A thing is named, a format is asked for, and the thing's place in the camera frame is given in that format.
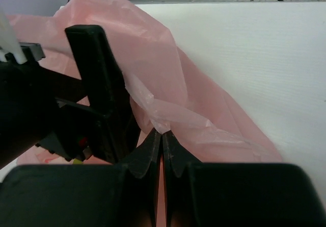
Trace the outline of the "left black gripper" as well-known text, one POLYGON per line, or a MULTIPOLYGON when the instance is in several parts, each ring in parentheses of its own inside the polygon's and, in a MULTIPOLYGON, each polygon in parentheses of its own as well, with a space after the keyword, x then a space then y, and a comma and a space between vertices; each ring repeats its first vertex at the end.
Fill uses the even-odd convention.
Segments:
POLYGON ((41 45, 21 43, 27 61, 1 63, 1 167, 33 146, 67 161, 91 156, 118 163, 136 147, 140 127, 104 29, 74 25, 65 33, 80 79, 39 65, 41 45), (90 106, 81 104, 87 96, 90 106))

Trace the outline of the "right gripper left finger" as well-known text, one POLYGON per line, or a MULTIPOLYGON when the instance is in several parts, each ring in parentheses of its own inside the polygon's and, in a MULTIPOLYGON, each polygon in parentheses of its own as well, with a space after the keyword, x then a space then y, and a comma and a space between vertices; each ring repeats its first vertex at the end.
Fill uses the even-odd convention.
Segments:
POLYGON ((1 226, 155 226, 161 135, 115 165, 21 165, 1 183, 1 226))

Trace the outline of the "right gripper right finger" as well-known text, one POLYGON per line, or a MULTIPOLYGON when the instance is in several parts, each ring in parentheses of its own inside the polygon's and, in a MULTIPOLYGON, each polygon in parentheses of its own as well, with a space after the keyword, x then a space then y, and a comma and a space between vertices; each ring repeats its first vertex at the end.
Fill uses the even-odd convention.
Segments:
POLYGON ((162 136, 167 226, 325 226, 307 174, 286 163, 204 163, 162 136))

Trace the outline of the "pink plastic bag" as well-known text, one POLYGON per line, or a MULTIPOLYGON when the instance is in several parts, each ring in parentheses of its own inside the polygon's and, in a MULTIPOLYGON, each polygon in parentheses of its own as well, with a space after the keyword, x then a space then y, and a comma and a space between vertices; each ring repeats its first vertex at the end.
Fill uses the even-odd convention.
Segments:
POLYGON ((104 29, 140 127, 135 149, 152 130, 161 135, 155 226, 167 226, 163 134, 173 133, 204 163, 281 163, 271 141, 194 65, 170 30, 131 2, 71 0, 53 17, 10 15, 8 21, 19 43, 41 45, 41 67, 80 80, 65 29, 79 24, 104 29))

